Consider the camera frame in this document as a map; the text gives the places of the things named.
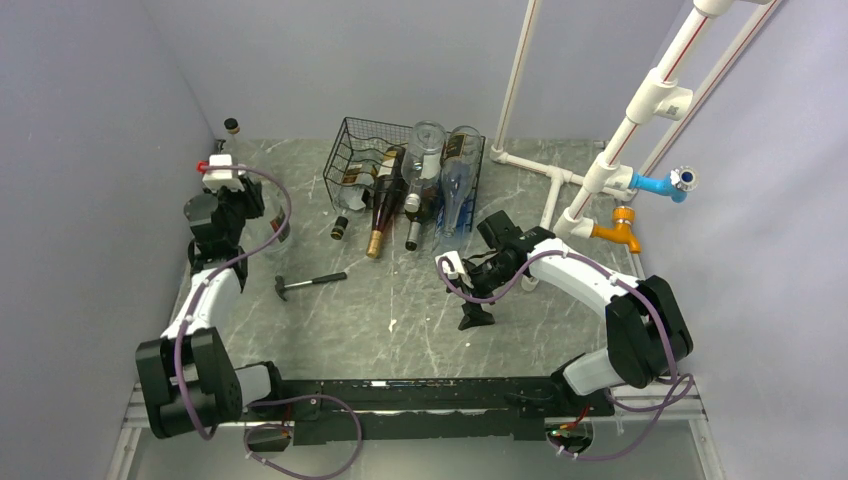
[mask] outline hammer head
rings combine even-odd
[[[283,280],[282,275],[277,275],[276,277],[274,277],[274,281],[274,291],[277,292],[277,296],[282,298],[284,302],[287,302],[288,300],[286,300],[286,282]]]

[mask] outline hammer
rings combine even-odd
[[[323,277],[313,278],[312,280],[306,280],[304,282],[290,283],[290,284],[286,285],[286,282],[285,282],[285,280],[283,280],[283,277],[280,276],[280,275],[277,275],[276,277],[274,277],[274,280],[276,280],[276,284],[274,285],[274,290],[277,292],[277,295],[279,295],[279,297],[283,299],[284,302],[287,302],[288,300],[286,300],[285,294],[286,294],[286,290],[288,290],[290,288],[300,288],[300,287],[305,287],[307,285],[318,285],[319,283],[337,282],[339,280],[345,280],[346,278],[347,278],[347,273],[339,272],[339,273],[331,273],[330,275],[324,275]]]

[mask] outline faucet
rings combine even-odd
[[[689,194],[695,187],[698,186],[698,174],[692,167],[678,167],[668,172],[662,180],[656,180],[650,177],[643,177],[638,173],[633,174],[630,180],[631,189],[647,190],[671,197],[674,203],[681,203],[686,200],[686,195]]]
[[[593,237],[603,238],[613,243],[627,245],[630,253],[642,253],[642,246],[639,245],[639,239],[633,234],[630,227],[633,226],[633,220],[636,218],[636,211],[630,207],[615,207],[612,211],[612,222],[615,225],[613,228],[605,228],[597,223],[592,227]]]

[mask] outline bottle cap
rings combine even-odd
[[[421,196],[417,193],[410,193],[406,196],[406,201],[403,203],[403,209],[409,213],[415,213],[421,208]]]
[[[421,233],[421,224],[419,222],[409,222],[409,234],[406,236],[406,249],[410,252],[418,248],[418,236]]]
[[[333,237],[333,240],[341,240],[346,228],[347,218],[339,215],[338,218],[336,218],[336,223],[333,225],[333,229],[330,231],[330,236]]]
[[[383,232],[379,230],[371,231],[371,239],[368,240],[368,249],[365,250],[365,255],[368,258],[377,258],[380,256],[380,244],[383,239]]]
[[[224,120],[224,128],[227,129],[227,132],[232,133],[233,135],[241,131],[241,128],[238,126],[238,120],[235,118],[228,118]]]

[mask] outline orange faucet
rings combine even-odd
[[[596,223],[592,227],[592,236],[600,237],[613,243],[627,245],[630,253],[642,253],[642,246],[639,245],[639,239],[630,230],[635,218],[636,211],[632,208],[615,207],[612,211],[612,222],[615,226],[613,228],[604,228]]]

